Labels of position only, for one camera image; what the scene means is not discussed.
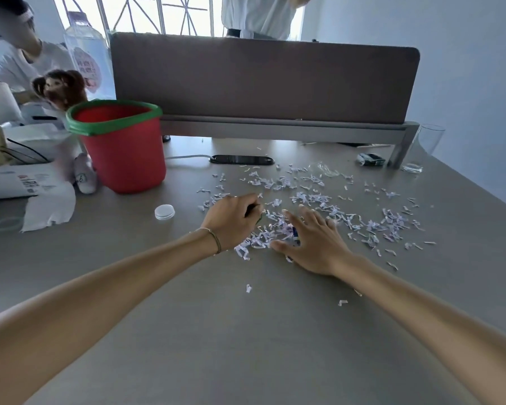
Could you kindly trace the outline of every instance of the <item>white wall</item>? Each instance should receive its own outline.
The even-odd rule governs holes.
[[[53,0],[25,0],[32,6],[35,14],[35,30],[40,38],[50,42],[64,41],[64,28],[58,16]],[[0,57],[8,49],[5,42],[0,41]]]
[[[316,1],[304,40],[420,50],[407,119],[445,126],[435,156],[506,202],[506,0]]]

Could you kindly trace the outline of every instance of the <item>hand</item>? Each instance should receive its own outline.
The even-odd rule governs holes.
[[[245,217],[250,204],[256,206]],[[201,227],[212,230],[221,243],[221,249],[229,250],[239,245],[255,230],[262,212],[256,193],[239,197],[227,196],[210,208]]]
[[[339,233],[336,222],[324,220],[311,209],[300,205],[300,214],[305,223],[289,211],[283,211],[286,218],[296,228],[300,238],[300,246],[293,247],[281,240],[275,240],[270,247],[285,254],[300,266],[316,274],[334,275],[336,266],[341,264],[354,265],[357,256],[353,254]]]

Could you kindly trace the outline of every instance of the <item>smartphone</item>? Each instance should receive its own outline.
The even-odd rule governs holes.
[[[238,155],[214,155],[210,158],[211,163],[224,163],[226,165],[255,165],[270,166],[275,162],[268,156],[238,156]]]

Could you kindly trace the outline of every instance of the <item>bucket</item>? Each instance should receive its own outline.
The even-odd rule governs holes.
[[[94,100],[70,108],[67,129],[80,138],[101,183],[116,193],[138,193],[159,185],[167,173],[156,105]]]

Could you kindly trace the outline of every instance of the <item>stuffed toy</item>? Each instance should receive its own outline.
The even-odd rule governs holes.
[[[88,101],[85,80],[79,71],[55,69],[32,81],[36,95],[66,112],[73,105]]]

